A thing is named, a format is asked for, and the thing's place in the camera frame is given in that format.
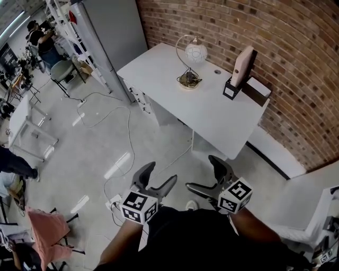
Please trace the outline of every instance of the pink cloth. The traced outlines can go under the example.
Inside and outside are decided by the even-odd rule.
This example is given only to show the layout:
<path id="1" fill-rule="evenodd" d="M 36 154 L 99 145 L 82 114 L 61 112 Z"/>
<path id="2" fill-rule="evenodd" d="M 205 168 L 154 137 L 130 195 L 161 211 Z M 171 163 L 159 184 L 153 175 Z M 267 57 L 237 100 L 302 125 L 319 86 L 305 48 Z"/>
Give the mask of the pink cloth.
<path id="1" fill-rule="evenodd" d="M 50 214 L 26 206 L 26 213 L 32 225 L 35 239 L 33 248 L 41 259 L 41 269 L 46 270 L 47 265 L 55 260 L 69 258 L 72 249 L 56 245 L 70 229 L 63 215 Z"/>

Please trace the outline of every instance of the power strip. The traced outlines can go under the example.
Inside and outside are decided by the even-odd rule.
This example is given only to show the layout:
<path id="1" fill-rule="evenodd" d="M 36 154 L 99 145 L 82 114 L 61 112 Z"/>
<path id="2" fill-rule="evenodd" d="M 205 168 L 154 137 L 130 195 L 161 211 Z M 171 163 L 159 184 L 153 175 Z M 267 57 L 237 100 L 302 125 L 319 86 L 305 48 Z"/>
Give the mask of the power strip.
<path id="1" fill-rule="evenodd" d="M 119 194 L 117 194 L 116 196 L 111 198 L 109 201 L 107 201 L 105 203 L 105 205 L 106 205 L 107 209 L 111 211 L 111 206 L 112 206 L 113 202 L 119 202 L 120 203 L 121 200 L 122 200 L 121 196 Z"/>
<path id="2" fill-rule="evenodd" d="M 78 108 L 82 107 L 86 102 L 87 102 L 87 100 L 83 99 L 83 101 L 78 104 Z"/>

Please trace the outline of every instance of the white lamp shade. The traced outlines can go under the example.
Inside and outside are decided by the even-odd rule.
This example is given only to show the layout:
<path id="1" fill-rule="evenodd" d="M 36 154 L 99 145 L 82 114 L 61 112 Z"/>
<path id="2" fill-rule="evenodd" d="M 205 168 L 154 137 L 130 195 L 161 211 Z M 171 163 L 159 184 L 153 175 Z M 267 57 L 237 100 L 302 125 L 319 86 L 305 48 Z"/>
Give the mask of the white lamp shade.
<path id="1" fill-rule="evenodd" d="M 207 49 L 203 44 L 190 43 L 185 52 L 189 61 L 193 63 L 202 63 L 207 57 Z"/>

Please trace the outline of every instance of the lamp base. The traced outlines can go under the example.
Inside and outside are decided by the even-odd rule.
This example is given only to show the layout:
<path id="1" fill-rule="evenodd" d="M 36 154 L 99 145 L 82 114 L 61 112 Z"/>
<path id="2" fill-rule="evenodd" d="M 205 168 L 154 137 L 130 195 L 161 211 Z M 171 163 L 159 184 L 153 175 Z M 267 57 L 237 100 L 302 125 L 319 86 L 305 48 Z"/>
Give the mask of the lamp base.
<path id="1" fill-rule="evenodd" d="M 182 76 L 177 78 L 180 86 L 184 89 L 195 89 L 198 83 L 201 81 L 199 75 L 194 74 L 191 71 L 184 73 Z"/>

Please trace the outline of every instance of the floor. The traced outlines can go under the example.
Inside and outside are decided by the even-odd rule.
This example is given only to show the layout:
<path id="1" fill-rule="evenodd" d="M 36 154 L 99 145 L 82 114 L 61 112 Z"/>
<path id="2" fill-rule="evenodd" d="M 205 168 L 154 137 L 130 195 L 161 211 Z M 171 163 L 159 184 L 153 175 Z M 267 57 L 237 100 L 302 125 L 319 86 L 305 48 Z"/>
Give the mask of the floor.
<path id="1" fill-rule="evenodd" d="M 78 249 L 86 250 L 86 256 L 73 254 L 67 262 L 69 270 L 92 270 L 102 250 L 119 229 L 105 206 L 108 199 L 103 193 L 104 184 L 106 183 L 108 198 L 112 198 L 129 188 L 136 170 L 148 162 L 156 161 L 152 178 L 188 149 L 192 130 L 180 122 L 159 128 L 144 117 L 138 105 L 125 105 L 100 94 L 87 97 L 86 103 L 78 109 L 78 114 L 79 101 L 64 98 L 61 90 L 52 81 L 48 81 L 46 74 L 39 71 L 34 74 L 33 82 L 36 88 L 47 82 L 41 88 L 39 98 L 42 102 L 37 106 L 52 117 L 51 121 L 44 121 L 41 127 L 58 138 L 59 142 L 51 146 L 51 142 L 43 135 L 36 139 L 30 131 L 25 133 L 25 148 L 46 157 L 46 161 L 41 163 L 16 152 L 31 166 L 40 167 L 41 181 L 28 183 L 27 205 L 44 211 L 56 207 L 58 212 L 67 218 L 78 212 L 79 219 L 72 222 L 72 237 L 69 243 Z M 69 84 L 68 89 L 72 98 L 83 98 L 93 92 L 108 95 L 93 77 L 89 77 L 86 84 L 76 78 Z M 98 123 L 118 106 L 127 108 L 116 109 L 93 128 L 86 127 Z M 133 149 L 128 138 L 129 112 Z M 34 112 L 33 119 L 39 122 L 41 116 Z M 133 151 L 135 159 L 131 168 Z M 248 207 L 259 218 L 264 218 L 267 207 L 282 191 L 286 180 L 246 146 L 239 156 L 229 163 L 238 177 L 243 176 L 254 187 Z M 207 202 L 190 193 L 185 187 L 187 182 L 212 185 L 215 179 L 208 165 L 188 151 L 152 179 L 150 184 L 157 187 L 174 174 L 178 175 L 178 181 L 163 200 L 164 205 L 183 210 L 186 202 L 194 198 L 201 207 L 209 208 Z M 11 205 L 8 217 L 10 221 L 17 221 L 29 227 L 27 219 L 21 217 L 15 204 Z M 145 240 L 146 235 L 141 246 L 145 245 Z"/>

